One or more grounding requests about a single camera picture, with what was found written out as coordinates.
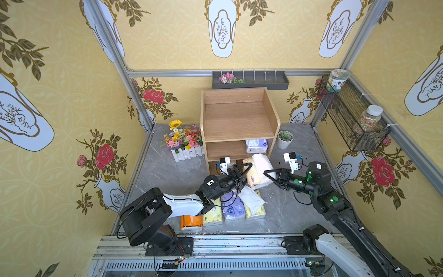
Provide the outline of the orange tissue pack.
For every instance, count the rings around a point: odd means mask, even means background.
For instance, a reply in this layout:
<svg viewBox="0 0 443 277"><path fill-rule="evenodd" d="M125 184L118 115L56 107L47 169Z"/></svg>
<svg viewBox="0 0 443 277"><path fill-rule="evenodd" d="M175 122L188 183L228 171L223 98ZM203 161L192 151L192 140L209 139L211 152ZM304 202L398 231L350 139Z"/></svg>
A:
<svg viewBox="0 0 443 277"><path fill-rule="evenodd" d="M183 232L201 232L203 230L201 216L181 216L181 230Z"/></svg>

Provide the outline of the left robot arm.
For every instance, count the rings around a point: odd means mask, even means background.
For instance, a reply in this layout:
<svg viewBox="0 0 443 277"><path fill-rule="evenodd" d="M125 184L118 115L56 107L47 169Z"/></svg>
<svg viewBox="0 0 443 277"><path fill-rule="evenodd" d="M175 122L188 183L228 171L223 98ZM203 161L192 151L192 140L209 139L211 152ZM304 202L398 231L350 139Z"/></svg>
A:
<svg viewBox="0 0 443 277"><path fill-rule="evenodd" d="M252 167L251 163L233 165L223 178L209 175L191 195L172 196L163 194L159 188L152 188L121 210L117 229L123 229L125 238L133 247L147 242L165 252L172 252L179 240L165 221L208 213L215 207L215 200L233 190L240 192Z"/></svg>

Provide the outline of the white purple tissue pack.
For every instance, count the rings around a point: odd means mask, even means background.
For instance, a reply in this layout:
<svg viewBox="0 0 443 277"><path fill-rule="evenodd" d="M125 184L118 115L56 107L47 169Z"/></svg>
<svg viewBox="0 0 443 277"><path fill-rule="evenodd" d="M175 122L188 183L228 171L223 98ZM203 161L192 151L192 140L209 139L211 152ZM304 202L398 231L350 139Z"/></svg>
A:
<svg viewBox="0 0 443 277"><path fill-rule="evenodd" d="M268 151L267 139L246 141L246 152L248 154L266 154L267 151Z"/></svg>

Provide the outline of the yellow tissue pack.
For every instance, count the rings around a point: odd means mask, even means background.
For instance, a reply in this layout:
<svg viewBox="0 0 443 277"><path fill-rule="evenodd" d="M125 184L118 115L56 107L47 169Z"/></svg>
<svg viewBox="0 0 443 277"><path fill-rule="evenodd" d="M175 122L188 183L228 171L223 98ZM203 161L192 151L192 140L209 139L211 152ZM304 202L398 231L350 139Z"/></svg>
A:
<svg viewBox="0 0 443 277"><path fill-rule="evenodd" d="M259 190L244 187L239 197L245 207L246 220L263 219L266 217L265 201L261 198Z"/></svg>

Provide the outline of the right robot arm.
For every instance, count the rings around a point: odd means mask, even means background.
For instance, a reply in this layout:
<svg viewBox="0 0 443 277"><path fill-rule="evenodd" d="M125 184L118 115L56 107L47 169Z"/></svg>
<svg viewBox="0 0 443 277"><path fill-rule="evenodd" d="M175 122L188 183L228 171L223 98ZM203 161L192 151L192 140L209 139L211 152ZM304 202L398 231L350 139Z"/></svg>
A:
<svg viewBox="0 0 443 277"><path fill-rule="evenodd" d="M264 171L279 188L304 193L315 210L334 225L356 250L350 252L320 225L303 232L304 247L330 258L350 277L411 277L413 273L395 259L360 221L351 203L332 188L332 173L325 163L310 162L306 175L287 168Z"/></svg>

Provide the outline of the green-yellow tissue pack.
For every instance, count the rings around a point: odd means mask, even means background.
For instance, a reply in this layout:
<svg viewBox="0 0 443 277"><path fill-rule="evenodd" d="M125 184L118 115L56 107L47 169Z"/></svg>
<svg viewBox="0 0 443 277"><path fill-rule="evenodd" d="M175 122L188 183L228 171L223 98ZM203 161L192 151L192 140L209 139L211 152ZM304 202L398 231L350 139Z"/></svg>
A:
<svg viewBox="0 0 443 277"><path fill-rule="evenodd" d="M213 200L212 202L215 206L202 216L204 227L221 225L223 223L223 210L220 199Z"/></svg>

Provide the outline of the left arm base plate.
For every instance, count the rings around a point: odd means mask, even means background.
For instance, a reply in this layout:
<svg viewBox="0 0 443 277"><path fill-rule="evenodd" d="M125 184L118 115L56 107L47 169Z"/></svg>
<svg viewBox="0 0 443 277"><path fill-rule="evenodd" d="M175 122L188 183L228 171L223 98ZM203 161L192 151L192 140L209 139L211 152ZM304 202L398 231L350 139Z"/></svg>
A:
<svg viewBox="0 0 443 277"><path fill-rule="evenodd" d="M146 257L153 256L182 256L193 254L194 238L178 237L174 241L148 242L145 250Z"/></svg>

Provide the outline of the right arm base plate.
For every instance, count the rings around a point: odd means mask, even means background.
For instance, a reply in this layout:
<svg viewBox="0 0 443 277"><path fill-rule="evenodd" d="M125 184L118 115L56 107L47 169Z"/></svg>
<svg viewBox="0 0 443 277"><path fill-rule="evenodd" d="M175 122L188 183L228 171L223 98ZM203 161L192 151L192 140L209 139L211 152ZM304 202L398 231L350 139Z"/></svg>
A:
<svg viewBox="0 0 443 277"><path fill-rule="evenodd" d="M320 255L315 240L307 236L287 236L282 241L288 255Z"/></svg>

